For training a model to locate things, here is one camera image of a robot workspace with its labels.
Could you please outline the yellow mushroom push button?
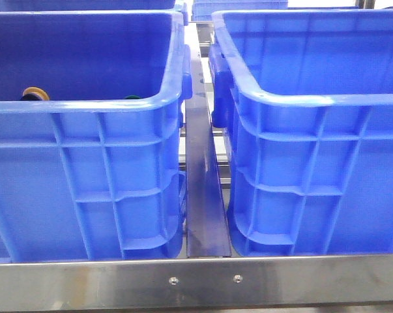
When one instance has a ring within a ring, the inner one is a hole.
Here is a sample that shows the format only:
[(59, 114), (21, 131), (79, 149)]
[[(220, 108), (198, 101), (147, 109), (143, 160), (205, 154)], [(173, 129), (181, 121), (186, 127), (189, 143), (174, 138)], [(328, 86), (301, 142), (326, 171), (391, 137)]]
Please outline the yellow mushroom push button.
[(50, 96), (45, 90), (31, 86), (23, 90), (21, 101), (49, 101)]

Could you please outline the blue plastic source crate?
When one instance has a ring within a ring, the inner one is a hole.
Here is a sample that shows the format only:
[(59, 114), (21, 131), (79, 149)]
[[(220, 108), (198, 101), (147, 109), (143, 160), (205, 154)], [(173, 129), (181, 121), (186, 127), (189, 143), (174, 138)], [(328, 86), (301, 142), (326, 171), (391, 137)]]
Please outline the blue plastic source crate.
[(191, 96), (178, 12), (0, 12), (0, 263), (178, 256)]

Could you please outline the blue plastic target crate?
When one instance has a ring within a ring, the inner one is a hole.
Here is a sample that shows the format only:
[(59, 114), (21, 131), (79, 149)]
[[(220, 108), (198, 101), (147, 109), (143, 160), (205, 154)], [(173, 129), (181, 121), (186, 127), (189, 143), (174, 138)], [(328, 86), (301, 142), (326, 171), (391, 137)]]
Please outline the blue plastic target crate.
[(212, 14), (241, 256), (393, 254), (393, 9)]

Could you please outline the metal roller conveyor rack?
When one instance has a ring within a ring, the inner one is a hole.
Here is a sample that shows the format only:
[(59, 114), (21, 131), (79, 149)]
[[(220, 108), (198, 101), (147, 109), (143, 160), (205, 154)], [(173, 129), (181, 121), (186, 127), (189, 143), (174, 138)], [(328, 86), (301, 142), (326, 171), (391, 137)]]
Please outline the metal roller conveyor rack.
[[(191, 66), (192, 81), (203, 87), (204, 99), (202, 104), (207, 113), (204, 118), (211, 121), (211, 113), (214, 108), (214, 91), (212, 77), (209, 70), (208, 54), (211, 44), (214, 42), (214, 31), (211, 22), (191, 22), (185, 27), (185, 43), (192, 51), (198, 52), (196, 65)], [(212, 129), (213, 142), (218, 163), (218, 173), (222, 189), (229, 190), (231, 186), (231, 173), (229, 169), (228, 155), (226, 151), (226, 140), (224, 130)]]

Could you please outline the blue crate right rear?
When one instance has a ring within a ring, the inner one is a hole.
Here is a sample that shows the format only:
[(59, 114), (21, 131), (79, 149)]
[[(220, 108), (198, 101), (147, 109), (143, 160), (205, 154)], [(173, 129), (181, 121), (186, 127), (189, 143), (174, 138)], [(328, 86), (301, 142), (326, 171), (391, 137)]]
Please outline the blue crate right rear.
[(211, 14), (221, 10), (278, 10), (287, 9), (288, 1), (267, 0), (206, 0), (194, 1), (192, 21), (211, 21)]

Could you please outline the blue crate behind source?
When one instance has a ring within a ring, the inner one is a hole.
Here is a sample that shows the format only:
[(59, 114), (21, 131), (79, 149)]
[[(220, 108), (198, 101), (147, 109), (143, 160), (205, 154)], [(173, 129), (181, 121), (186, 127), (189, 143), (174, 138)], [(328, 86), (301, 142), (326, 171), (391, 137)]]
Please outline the blue crate behind source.
[(184, 1), (32, 0), (0, 1), (0, 12), (58, 10), (173, 10), (186, 12)]

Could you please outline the dark metal divider rail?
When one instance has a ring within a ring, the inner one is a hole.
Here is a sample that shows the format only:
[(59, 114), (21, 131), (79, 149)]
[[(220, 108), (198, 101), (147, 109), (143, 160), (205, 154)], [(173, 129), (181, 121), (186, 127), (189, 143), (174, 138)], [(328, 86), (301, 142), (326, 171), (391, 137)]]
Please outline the dark metal divider rail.
[(190, 48), (191, 99), (185, 104), (186, 255), (226, 258), (231, 242), (222, 196), (199, 46)]

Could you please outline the steel front rail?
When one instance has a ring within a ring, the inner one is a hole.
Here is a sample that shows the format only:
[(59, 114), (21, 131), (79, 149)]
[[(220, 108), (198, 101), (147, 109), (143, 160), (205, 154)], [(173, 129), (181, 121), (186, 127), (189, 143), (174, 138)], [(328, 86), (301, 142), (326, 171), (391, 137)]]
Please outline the steel front rail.
[(393, 303), (393, 254), (0, 264), (0, 312)]

